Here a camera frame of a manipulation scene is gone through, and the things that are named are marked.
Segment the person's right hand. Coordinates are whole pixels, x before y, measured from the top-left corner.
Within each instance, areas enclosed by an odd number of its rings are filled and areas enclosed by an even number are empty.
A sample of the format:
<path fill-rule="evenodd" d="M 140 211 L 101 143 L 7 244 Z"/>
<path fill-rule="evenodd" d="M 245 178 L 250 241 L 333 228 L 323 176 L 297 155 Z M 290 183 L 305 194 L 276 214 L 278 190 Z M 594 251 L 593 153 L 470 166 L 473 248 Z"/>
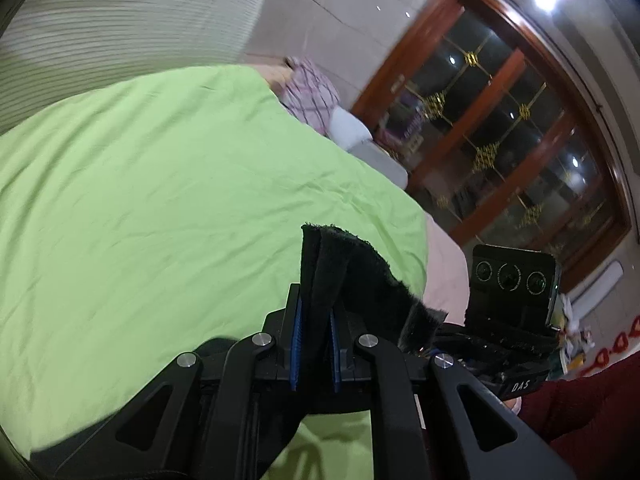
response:
<path fill-rule="evenodd" d="M 523 398 L 521 396 L 518 396 L 517 398 L 514 398 L 514 399 L 505 400 L 503 404 L 513 414 L 518 415 L 520 414 L 520 411 L 522 408 L 522 402 L 523 402 Z"/>

